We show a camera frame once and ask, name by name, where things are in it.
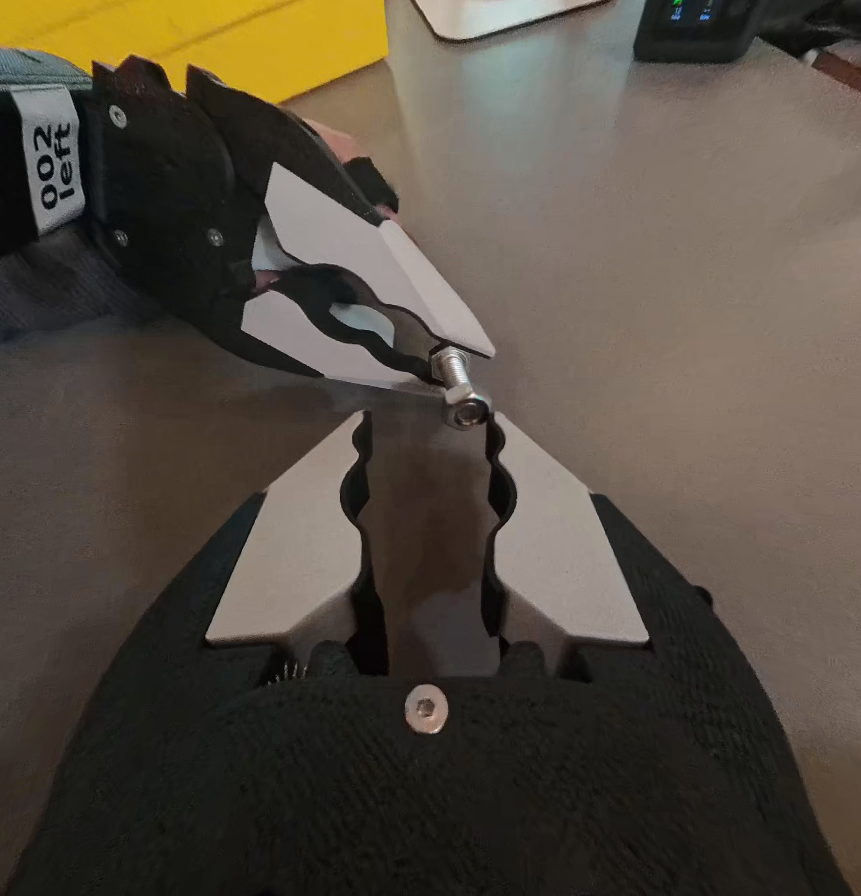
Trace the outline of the person's left hand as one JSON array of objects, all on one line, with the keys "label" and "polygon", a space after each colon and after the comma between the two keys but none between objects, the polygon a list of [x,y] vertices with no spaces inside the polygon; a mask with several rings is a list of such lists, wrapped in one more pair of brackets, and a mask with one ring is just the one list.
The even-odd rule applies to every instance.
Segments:
[{"label": "person's left hand", "polygon": [[314,120],[305,119],[306,124],[317,133],[342,164],[347,164],[362,153],[357,140],[346,132],[331,128]]}]

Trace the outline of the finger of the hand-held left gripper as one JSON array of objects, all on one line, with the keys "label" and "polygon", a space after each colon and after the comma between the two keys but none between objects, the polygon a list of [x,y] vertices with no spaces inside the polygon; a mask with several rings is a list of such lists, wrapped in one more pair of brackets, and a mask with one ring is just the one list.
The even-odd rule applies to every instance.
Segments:
[{"label": "finger of the hand-held left gripper", "polygon": [[441,393],[438,386],[383,364],[367,348],[325,334],[292,299],[273,290],[245,304],[241,329],[337,382],[413,394]]},{"label": "finger of the hand-held left gripper", "polygon": [[282,271],[287,260],[331,265],[356,275],[382,305],[411,313],[437,340],[492,358],[474,313],[399,224],[377,225],[273,163],[252,263]]}]

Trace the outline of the white stand base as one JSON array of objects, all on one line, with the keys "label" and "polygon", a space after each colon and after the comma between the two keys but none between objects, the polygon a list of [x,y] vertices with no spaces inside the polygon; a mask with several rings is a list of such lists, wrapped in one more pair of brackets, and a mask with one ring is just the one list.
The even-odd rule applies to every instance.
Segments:
[{"label": "white stand base", "polygon": [[429,30],[449,43],[492,37],[606,1],[413,1]]}]

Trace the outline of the black device with screen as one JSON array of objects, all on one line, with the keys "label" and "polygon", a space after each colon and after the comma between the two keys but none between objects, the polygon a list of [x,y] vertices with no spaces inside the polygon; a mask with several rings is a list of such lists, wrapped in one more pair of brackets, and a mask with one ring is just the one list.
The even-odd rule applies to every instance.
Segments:
[{"label": "black device with screen", "polygon": [[766,1],[646,1],[633,46],[646,63],[730,63],[751,46]]}]

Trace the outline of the steel bolt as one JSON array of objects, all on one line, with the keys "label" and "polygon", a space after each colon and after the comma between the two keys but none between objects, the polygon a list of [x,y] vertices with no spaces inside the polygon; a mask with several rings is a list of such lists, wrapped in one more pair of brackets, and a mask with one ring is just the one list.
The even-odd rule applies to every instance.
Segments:
[{"label": "steel bolt", "polygon": [[430,357],[429,361],[431,365],[431,374],[435,381],[437,381],[443,388],[444,394],[446,390],[458,387],[459,385],[469,385],[475,391],[480,392],[474,387],[470,380],[470,354],[467,351],[453,346],[446,346],[436,351]]}]

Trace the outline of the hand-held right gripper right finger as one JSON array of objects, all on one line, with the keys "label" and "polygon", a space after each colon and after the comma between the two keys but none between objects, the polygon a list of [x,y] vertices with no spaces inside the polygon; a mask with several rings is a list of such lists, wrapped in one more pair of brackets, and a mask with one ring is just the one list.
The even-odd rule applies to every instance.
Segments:
[{"label": "hand-held right gripper right finger", "polygon": [[504,414],[486,429],[482,620],[501,649],[644,649],[650,635],[590,489]]}]

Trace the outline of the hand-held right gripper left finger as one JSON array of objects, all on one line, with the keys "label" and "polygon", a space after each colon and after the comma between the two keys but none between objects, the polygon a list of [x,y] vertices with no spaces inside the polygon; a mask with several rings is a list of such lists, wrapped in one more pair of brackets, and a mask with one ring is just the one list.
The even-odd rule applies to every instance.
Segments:
[{"label": "hand-held right gripper left finger", "polygon": [[344,482],[361,461],[370,421],[351,414],[263,493],[212,617],[212,646],[346,643],[357,633],[353,592],[367,571],[362,537],[344,508]]}]

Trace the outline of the dark bag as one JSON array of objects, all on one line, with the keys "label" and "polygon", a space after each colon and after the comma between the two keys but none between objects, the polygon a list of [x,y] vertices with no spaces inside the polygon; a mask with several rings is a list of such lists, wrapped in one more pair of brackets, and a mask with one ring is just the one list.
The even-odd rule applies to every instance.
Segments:
[{"label": "dark bag", "polygon": [[861,1],[767,2],[757,37],[794,57],[861,42]]}]

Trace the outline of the person's left forearm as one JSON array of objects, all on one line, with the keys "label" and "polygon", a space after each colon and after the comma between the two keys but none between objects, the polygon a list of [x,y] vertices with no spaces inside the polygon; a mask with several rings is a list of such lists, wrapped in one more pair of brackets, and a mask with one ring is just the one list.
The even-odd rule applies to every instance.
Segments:
[{"label": "person's left forearm", "polygon": [[104,317],[146,323],[163,315],[123,283],[80,224],[0,258],[0,344]]}]

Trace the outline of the yellow plastic bin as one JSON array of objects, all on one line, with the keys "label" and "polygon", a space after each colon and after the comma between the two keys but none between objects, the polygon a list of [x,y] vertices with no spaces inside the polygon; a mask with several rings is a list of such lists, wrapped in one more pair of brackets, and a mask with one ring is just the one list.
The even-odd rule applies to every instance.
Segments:
[{"label": "yellow plastic bin", "polygon": [[0,47],[43,51],[86,72],[140,56],[178,91],[193,65],[271,103],[389,51],[382,1],[0,1]]}]

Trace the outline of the steel hex nut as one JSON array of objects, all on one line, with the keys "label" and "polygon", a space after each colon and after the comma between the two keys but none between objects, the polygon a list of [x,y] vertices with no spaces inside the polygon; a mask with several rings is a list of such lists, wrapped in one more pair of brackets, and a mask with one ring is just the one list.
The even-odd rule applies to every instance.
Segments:
[{"label": "steel hex nut", "polygon": [[443,418],[452,429],[467,431],[482,426],[490,414],[489,398],[469,385],[450,388],[444,394]]}]

